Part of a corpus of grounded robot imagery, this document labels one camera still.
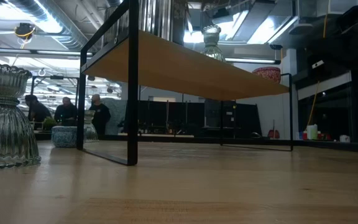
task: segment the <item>wooden table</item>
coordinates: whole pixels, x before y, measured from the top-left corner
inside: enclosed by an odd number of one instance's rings
[[[122,154],[126,142],[86,147]],[[140,142],[126,167],[39,148],[39,166],[0,169],[0,223],[358,223],[355,152]]]

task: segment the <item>red object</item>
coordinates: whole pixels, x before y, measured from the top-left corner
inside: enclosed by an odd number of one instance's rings
[[[281,81],[281,70],[277,67],[257,68],[252,73],[277,83]]]
[[[273,129],[271,129],[268,132],[267,137],[269,137],[270,139],[280,139],[280,133],[274,127],[274,120],[273,120]]]

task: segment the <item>yellow cable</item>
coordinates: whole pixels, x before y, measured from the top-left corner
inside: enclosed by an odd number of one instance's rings
[[[327,19],[328,19],[328,12],[326,14],[326,17],[324,18],[324,30],[323,30],[323,38],[326,38],[326,31],[327,31]]]
[[[314,110],[314,105],[316,104],[316,98],[317,98],[317,92],[318,92],[318,85],[320,84],[320,81],[317,82],[317,86],[316,86],[316,94],[314,94],[314,100],[313,100],[313,105],[311,106],[311,111],[310,111],[310,116],[309,116],[309,121],[308,124],[306,125],[306,129],[308,128],[310,121],[311,121],[311,116],[313,115],[313,110]]]
[[[35,30],[35,27],[32,29],[32,31],[30,31],[30,32],[28,32],[28,33],[26,33],[26,34],[16,34],[16,29],[17,29],[17,27],[15,27],[15,29],[14,29],[14,32],[15,32],[15,35],[16,35],[16,36],[18,36],[18,37],[25,37],[25,36],[28,36],[28,35],[32,34],[32,33],[34,32],[34,30]]]
[[[281,48],[281,73],[283,73],[283,48]]]
[[[326,32],[327,32],[327,19],[328,19],[328,9],[329,6],[327,6],[327,13],[326,13],[326,17],[324,18],[324,29],[323,29],[323,39],[326,38]],[[314,94],[314,100],[313,100],[313,105],[311,106],[311,111],[310,111],[310,116],[309,116],[309,121],[308,124],[306,125],[305,130],[308,128],[310,121],[311,121],[311,117],[313,115],[313,111],[314,111],[314,105],[316,104],[316,97],[317,97],[317,92],[318,92],[318,85],[320,84],[320,81],[317,81],[317,86],[316,86],[316,94]]]

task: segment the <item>blue ceramic pot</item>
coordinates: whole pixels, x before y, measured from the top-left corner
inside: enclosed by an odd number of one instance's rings
[[[52,128],[52,143],[55,147],[76,147],[76,126],[55,126]]]

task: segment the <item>glass vase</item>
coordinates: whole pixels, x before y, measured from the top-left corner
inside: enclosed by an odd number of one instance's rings
[[[0,65],[0,168],[41,160],[29,120],[17,107],[31,76],[22,68]]]
[[[96,128],[94,128],[92,124],[92,119],[94,116],[94,111],[85,111],[84,115],[84,137],[85,142],[97,142],[98,139],[98,133],[96,132]]]
[[[221,28],[216,25],[207,26],[203,28],[202,33],[204,35],[205,48],[201,53],[216,60],[226,62],[221,49],[218,47]]]

